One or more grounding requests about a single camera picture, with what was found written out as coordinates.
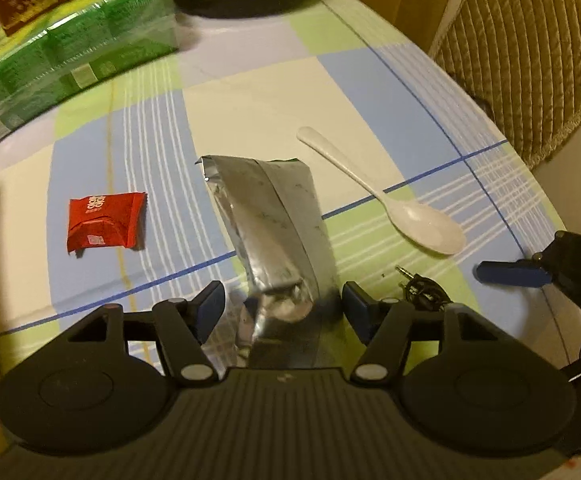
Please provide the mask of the silver foil pouch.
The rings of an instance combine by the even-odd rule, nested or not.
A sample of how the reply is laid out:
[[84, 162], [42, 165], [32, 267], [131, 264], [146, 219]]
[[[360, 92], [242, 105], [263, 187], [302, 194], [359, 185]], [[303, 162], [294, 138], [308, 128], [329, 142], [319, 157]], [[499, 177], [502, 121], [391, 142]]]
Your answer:
[[298, 159], [202, 157], [246, 271], [237, 349], [250, 368], [347, 368], [354, 356], [310, 168]]

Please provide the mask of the white plastic spoon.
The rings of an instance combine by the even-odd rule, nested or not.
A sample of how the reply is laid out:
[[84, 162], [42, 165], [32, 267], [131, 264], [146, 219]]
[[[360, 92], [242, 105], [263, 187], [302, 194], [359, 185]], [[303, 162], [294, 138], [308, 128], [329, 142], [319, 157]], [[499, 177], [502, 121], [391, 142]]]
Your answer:
[[335, 144], [311, 127], [301, 127], [297, 139], [373, 195], [392, 225], [413, 243], [445, 256], [456, 255], [465, 248], [467, 238], [463, 229], [444, 212], [417, 200], [390, 197]]

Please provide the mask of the red snack packet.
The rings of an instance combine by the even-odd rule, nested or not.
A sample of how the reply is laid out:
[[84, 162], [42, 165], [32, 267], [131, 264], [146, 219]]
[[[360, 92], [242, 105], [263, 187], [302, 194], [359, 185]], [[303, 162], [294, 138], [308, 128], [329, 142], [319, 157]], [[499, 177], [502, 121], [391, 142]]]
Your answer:
[[97, 247], [134, 248], [145, 200], [144, 192], [70, 200], [67, 252]]

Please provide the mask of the checked tablecloth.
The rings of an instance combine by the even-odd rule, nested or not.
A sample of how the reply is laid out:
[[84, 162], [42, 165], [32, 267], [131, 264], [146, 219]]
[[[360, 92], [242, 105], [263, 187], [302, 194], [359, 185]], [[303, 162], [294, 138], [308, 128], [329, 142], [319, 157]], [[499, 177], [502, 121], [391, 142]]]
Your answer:
[[[311, 170], [338, 278], [378, 298], [399, 269], [437, 280], [545, 359], [565, 365], [581, 314], [555, 289], [482, 285], [473, 267], [544, 248], [563, 225], [484, 112], [414, 42], [357, 0], [269, 18], [174, 11], [176, 51], [100, 81], [0, 141], [0, 369], [107, 302], [131, 312], [209, 281], [228, 305], [206, 350], [236, 361], [247, 276], [200, 159], [300, 159]], [[311, 127], [390, 197], [463, 229], [453, 256], [421, 247], [365, 188], [297, 139]], [[134, 248], [67, 252], [69, 202], [144, 192]]]

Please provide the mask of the green tissue multipack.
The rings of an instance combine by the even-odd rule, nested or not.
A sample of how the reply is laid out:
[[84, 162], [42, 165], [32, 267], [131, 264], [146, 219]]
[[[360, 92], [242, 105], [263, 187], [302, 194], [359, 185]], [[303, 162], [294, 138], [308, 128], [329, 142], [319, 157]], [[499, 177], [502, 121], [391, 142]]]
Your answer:
[[71, 0], [0, 29], [0, 141], [77, 93], [178, 48], [173, 0]]

